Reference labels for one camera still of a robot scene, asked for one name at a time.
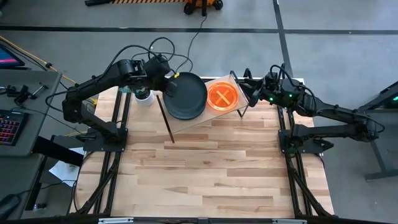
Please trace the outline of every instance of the cable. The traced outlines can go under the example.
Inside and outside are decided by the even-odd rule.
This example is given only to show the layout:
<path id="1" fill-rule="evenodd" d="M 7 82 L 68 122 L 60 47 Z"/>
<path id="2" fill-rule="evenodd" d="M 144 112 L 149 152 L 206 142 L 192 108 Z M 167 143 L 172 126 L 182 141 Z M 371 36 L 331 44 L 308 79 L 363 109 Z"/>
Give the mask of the cable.
<path id="1" fill-rule="evenodd" d="M 66 182 L 66 181 L 74 181 L 74 182 L 76 182 L 76 180 L 62 180 L 61 182 L 59 182 L 59 183 L 56 183 L 56 184 L 50 184 L 50 185 L 48 185 L 48 186 L 46 186 L 46 187 L 42 187 L 42 188 L 40 188 L 40 190 L 43 190 L 43 189 L 47 189 L 47 188 L 49 188 L 49 187 L 52 187 L 52 186 L 55 186 L 55 185 L 59 185 L 59 184 L 62 184 L 62 183 L 64 183 L 64 182 Z M 24 190 L 24 191 L 22 191 L 22 192 L 19 192 L 18 194 L 15 194 L 16 196 L 20 196 L 21 194 L 23 194 L 23 193 L 26 193 L 26 192 L 31 192 L 31 191 L 33 191 L 34 189 L 29 189 L 29 190 Z"/>
<path id="2" fill-rule="evenodd" d="M 64 135 L 64 136 L 66 136 L 66 137 L 72 137 L 72 136 L 75 136 L 75 135 L 77 135 L 77 134 L 85 134 L 85 133 L 87 133 L 87 131 L 74 132 L 74 133 L 66 134 L 66 135 Z"/>
<path id="3" fill-rule="evenodd" d="M 203 27 L 203 23 L 206 21 L 206 19 L 207 19 L 207 15 L 206 15 L 206 17 L 204 18 L 204 20 L 200 23 L 200 29 Z M 192 37 L 192 40 L 191 40 L 191 42 L 189 43 L 188 54 L 187 54 L 187 57 L 188 57 L 188 58 L 189 58 L 189 55 L 190 55 L 190 51 L 191 51 L 191 47 L 192 47 L 193 40 L 195 40 L 195 38 L 197 37 L 197 35 L 198 35 L 199 33 L 200 33 L 200 32 L 197 32 L 197 33 Z M 176 69 L 175 71 L 178 72 L 178 70 L 180 69 L 180 67 L 182 67 L 183 65 L 185 65 L 187 61 L 188 61 L 188 59 L 186 59 L 180 66 L 178 66 L 177 69 Z"/>
<path id="4" fill-rule="evenodd" d="M 272 75 L 272 69 L 273 69 L 274 67 L 279 68 L 280 71 L 282 70 L 282 72 L 283 72 L 283 73 L 286 75 L 286 77 L 289 79 L 289 82 L 290 82 L 290 84 L 291 84 L 292 86 L 306 89 L 306 90 L 308 90 L 308 91 L 311 93 L 312 100 L 313 100 L 313 104 L 314 104 L 314 111 L 316 112 L 316 111 L 317 111 L 317 101 L 316 101 L 316 99 L 315 99 L 315 95 L 313 94 L 312 90 L 309 89 L 309 88 L 306 87 L 306 86 L 294 84 L 292 78 L 291 78 L 290 75 L 289 75 L 289 73 L 288 73 L 284 68 L 282 68 L 282 67 L 279 66 L 279 65 L 273 65 L 273 66 L 271 66 L 271 68 L 269 68 L 269 72 L 270 72 L 271 75 Z M 278 80 L 276 80 L 276 82 L 279 82 L 279 79 L 280 79 L 280 73 L 279 73 L 279 75 L 278 75 Z"/>
<path id="5" fill-rule="evenodd" d="M 319 155 L 318 153 L 314 153 L 314 155 L 316 155 L 322 162 L 323 168 L 325 168 L 325 162 L 323 161 L 323 158 L 321 155 Z"/>
<path id="6" fill-rule="evenodd" d="M 94 153 L 94 152 L 88 152 L 87 153 L 87 155 L 84 157 L 83 162 L 81 163 L 81 165 L 83 165 L 86 162 L 86 160 L 92 155 L 92 153 Z M 75 211 L 78 210 L 75 197 L 76 197 L 77 180 L 79 179 L 79 175 L 80 175 L 80 169 L 79 169 L 79 173 L 78 173 L 77 179 L 76 179 L 75 183 L 73 183 L 73 185 L 72 185 L 72 200 L 71 200 L 71 202 L 73 201 L 73 206 L 75 207 Z"/>
<path id="7" fill-rule="evenodd" d="M 11 109 L 11 111 L 13 111 L 14 109 L 22 109 L 22 110 L 29 110 L 29 111 L 38 112 L 38 113 L 40 113 L 40 114 L 42 114 L 42 115 L 44 115 L 44 116 L 49 116 L 50 118 L 52 118 L 52 119 L 58 121 L 60 124 L 63 124 L 64 126 L 70 128 L 70 129 L 73 129 L 73 130 L 77 131 L 77 132 L 80 133 L 80 134 L 83 134 L 83 133 L 81 133 L 79 130 L 77 130 L 76 128 L 74 128 L 74 127 L 72 127 L 72 126 L 69 126 L 69 125 L 65 124 L 64 122 L 58 120 L 57 118 L 54 118 L 53 116 L 51 116 L 51 115 L 49 115 L 49 114 L 46 114 L 46 113 L 43 113 L 43 112 L 41 112 L 41 111 L 33 110 L 33 109 L 25 108 L 25 107 L 16 107 L 16 108 Z"/>
<path id="8" fill-rule="evenodd" d="M 63 113 L 63 111 L 61 109 L 58 109 L 58 108 L 56 108 L 54 106 L 51 106 L 51 104 L 49 103 L 49 99 L 52 99 L 55 96 L 62 95 L 62 94 L 65 94 L 65 93 L 69 93 L 69 92 L 71 92 L 71 91 L 61 91 L 61 92 L 58 92 L 58 93 L 51 94 L 51 95 L 49 95 L 48 97 L 45 98 L 45 104 L 47 106 L 49 106 L 51 109 L 54 109 L 56 111 L 59 111 L 59 112 Z"/>
<path id="9" fill-rule="evenodd" d="M 61 81 L 60 81 L 61 86 L 63 86 L 66 90 L 68 90 L 68 87 L 66 87 Z"/>
<path id="10" fill-rule="evenodd" d="M 168 52 L 154 52 L 154 53 L 157 53 L 157 54 L 172 54 L 172 53 L 168 53 Z M 133 60 L 135 57 L 137 57 L 138 55 L 145 55 L 146 53 L 138 53 L 138 54 L 135 54 L 135 55 L 133 55 L 132 57 L 131 57 L 131 60 Z M 192 71 L 192 68 L 193 68 L 193 62 L 192 62 L 192 60 L 191 59 L 189 59 L 187 56 L 185 56 L 185 55 L 180 55 L 180 54 L 174 54 L 174 56 L 179 56 L 179 57 L 183 57 L 183 58 L 185 58 L 185 59 L 187 59 L 190 63 L 191 63 L 191 68 L 189 69 L 189 72 L 191 72 Z"/>
<path id="11" fill-rule="evenodd" d="M 158 37 L 158 38 L 154 39 L 154 40 L 149 44 L 149 49 L 151 49 L 152 46 L 155 44 L 155 42 L 157 42 L 158 40 L 167 40 L 167 41 L 170 42 L 170 44 L 172 44 L 173 53 L 171 53 L 171 56 L 170 56 L 169 59 L 166 59 L 167 61 L 171 60 L 171 59 L 174 57 L 174 55 L 175 55 L 175 46 L 174 46 L 174 43 L 173 43 L 170 39 L 168 39 L 168 38 L 166 38 L 166 37 Z"/>
<path id="12" fill-rule="evenodd" d="M 35 56 L 34 54 L 29 53 L 28 51 L 18 47 L 16 44 L 12 43 L 10 40 L 7 40 L 6 38 L 4 38 L 3 36 L 0 36 L 0 39 L 3 40 L 4 42 L 6 42 L 7 44 L 15 47 L 16 49 L 18 49 L 19 51 L 25 53 L 26 55 L 29 55 L 33 58 L 35 58 L 36 60 L 41 61 L 43 64 L 47 65 L 47 64 L 51 64 L 46 62 L 45 60 L 42 60 L 41 58 L 38 58 L 37 56 Z M 52 70 L 54 70 L 55 72 L 58 72 L 57 69 L 55 69 L 52 65 L 49 65 L 49 68 L 51 68 Z"/>
<path id="13" fill-rule="evenodd" d="M 101 77 L 103 77 L 103 75 L 104 75 L 106 72 L 108 72 L 108 70 L 111 68 L 111 66 L 113 65 L 114 61 L 117 59 L 117 57 L 118 57 L 123 51 L 125 51 L 126 49 L 129 49 L 129 48 L 131 48 L 131 47 L 138 47 L 138 48 L 140 48 L 140 49 L 144 49 L 144 50 L 146 50 L 146 51 L 148 52 L 148 54 L 152 54 L 152 55 L 154 55 L 155 57 L 157 56 L 157 55 L 156 55 L 155 53 L 153 53 L 151 50 L 149 50 L 149 49 L 147 49 L 147 48 L 145 48 L 145 47 L 143 47 L 143 46 L 141 46 L 141 45 L 134 45 L 134 44 L 133 44 L 133 45 L 127 45 L 127 46 L 123 47 L 123 48 L 113 57 L 111 63 L 109 63 L 108 67 L 106 67 L 104 73 L 100 76 L 99 79 L 101 79 Z"/>

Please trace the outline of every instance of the cart wheel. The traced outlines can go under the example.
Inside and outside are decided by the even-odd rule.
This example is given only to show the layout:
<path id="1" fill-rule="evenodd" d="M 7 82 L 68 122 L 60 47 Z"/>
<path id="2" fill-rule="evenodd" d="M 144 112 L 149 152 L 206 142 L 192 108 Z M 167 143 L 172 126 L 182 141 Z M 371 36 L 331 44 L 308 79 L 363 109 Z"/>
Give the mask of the cart wheel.
<path id="1" fill-rule="evenodd" d="M 185 13 L 186 15 L 190 15 L 190 14 L 193 13 L 193 10 L 194 10 L 194 9 L 195 9 L 195 8 L 193 7 L 192 3 L 188 2 L 188 3 L 186 3 L 185 6 L 184 6 L 184 13 Z"/>
<path id="2" fill-rule="evenodd" d="M 222 0 L 217 0 L 215 2 L 213 2 L 213 6 L 216 10 L 221 10 L 224 6 Z"/>

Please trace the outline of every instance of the wooden table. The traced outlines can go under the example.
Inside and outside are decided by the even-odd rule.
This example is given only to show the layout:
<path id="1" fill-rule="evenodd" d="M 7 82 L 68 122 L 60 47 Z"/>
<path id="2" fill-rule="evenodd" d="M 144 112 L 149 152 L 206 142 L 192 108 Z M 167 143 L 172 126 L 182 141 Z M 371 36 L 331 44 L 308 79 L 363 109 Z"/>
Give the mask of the wooden table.
<path id="1" fill-rule="evenodd" d="M 112 117 L 116 91 L 112 88 L 99 95 L 96 115 L 103 120 Z M 313 126 L 312 118 L 296 114 L 295 121 Z M 285 158 L 278 146 L 277 110 L 268 102 L 248 108 L 243 119 L 232 112 L 183 130 L 174 134 L 172 144 L 159 105 L 138 108 L 132 100 L 127 128 L 112 216 L 294 216 Z M 81 168 L 76 191 L 79 207 L 98 185 L 103 156 L 103 152 L 94 153 Z M 333 213 L 322 162 L 303 154 L 303 164 L 309 189 Z M 304 212 L 301 190 L 297 192 Z"/>

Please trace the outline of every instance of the orange plate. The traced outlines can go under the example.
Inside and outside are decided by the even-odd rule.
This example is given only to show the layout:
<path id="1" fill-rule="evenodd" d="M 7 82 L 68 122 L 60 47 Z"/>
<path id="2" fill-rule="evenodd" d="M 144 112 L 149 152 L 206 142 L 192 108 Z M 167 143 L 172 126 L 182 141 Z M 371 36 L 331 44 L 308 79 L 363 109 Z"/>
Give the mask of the orange plate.
<path id="1" fill-rule="evenodd" d="M 238 104 L 238 91 L 226 82 L 212 84 L 207 91 L 207 103 L 216 110 L 226 111 Z"/>

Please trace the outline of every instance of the yellow cable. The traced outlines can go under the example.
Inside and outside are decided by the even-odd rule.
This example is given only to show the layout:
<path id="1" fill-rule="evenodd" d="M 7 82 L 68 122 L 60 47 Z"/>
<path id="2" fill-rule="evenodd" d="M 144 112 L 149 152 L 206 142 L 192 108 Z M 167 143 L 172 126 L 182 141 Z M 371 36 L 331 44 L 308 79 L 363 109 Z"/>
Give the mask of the yellow cable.
<path id="1" fill-rule="evenodd" d="M 87 133 L 87 131 L 80 131 L 79 133 L 78 133 L 78 132 L 70 133 L 70 134 L 66 134 L 66 135 L 64 135 L 64 136 L 66 136 L 66 137 L 72 137 L 72 136 L 75 136 L 75 135 L 78 135 L 78 134 L 85 134 L 85 133 Z"/>
<path id="2" fill-rule="evenodd" d="M 15 47 L 16 49 L 20 50 L 21 52 L 24 52 L 25 54 L 27 54 L 27 55 L 29 55 L 29 56 L 35 58 L 36 60 L 41 61 L 44 65 L 47 64 L 47 62 L 46 62 L 45 60 L 42 60 L 41 58 L 36 57 L 35 55 L 33 55 L 33 54 L 27 52 L 26 50 L 24 50 L 24 49 L 18 47 L 16 44 L 12 43 L 10 40 L 7 40 L 5 37 L 0 36 L 0 39 L 2 39 L 3 41 L 7 42 L 7 43 L 10 44 L 10 45 L 12 45 L 13 47 Z M 53 66 L 50 66 L 50 68 L 51 68 L 53 71 L 58 72 L 58 70 L 55 69 Z M 67 77 L 66 75 L 62 75 L 62 78 L 66 79 L 66 80 L 68 80 L 68 81 L 70 81 L 70 82 L 72 82 L 72 83 L 76 83 L 76 82 L 73 81 L 71 78 Z M 92 100 L 92 102 L 94 103 L 94 105 L 97 104 L 98 100 L 96 100 L 96 99 L 94 99 L 94 98 L 91 98 L 91 97 L 90 97 L 90 99 Z"/>

